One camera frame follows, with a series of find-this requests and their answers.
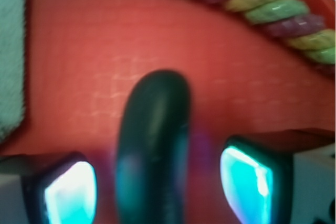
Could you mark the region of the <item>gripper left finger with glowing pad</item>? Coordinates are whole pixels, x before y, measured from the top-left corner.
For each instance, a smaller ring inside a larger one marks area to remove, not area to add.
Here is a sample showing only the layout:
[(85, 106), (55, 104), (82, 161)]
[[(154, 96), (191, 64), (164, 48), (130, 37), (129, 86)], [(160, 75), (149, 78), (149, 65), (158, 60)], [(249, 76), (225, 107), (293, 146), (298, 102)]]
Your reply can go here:
[(30, 223), (93, 223), (94, 167), (79, 152), (24, 155), (22, 185)]

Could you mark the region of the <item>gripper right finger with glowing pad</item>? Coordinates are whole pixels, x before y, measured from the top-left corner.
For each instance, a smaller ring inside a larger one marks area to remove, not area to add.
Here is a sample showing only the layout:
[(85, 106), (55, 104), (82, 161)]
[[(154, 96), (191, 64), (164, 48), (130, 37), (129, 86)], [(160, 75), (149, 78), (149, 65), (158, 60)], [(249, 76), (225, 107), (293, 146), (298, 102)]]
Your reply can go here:
[(293, 156), (248, 136), (231, 136), (220, 155), (226, 200), (240, 223), (289, 223)]

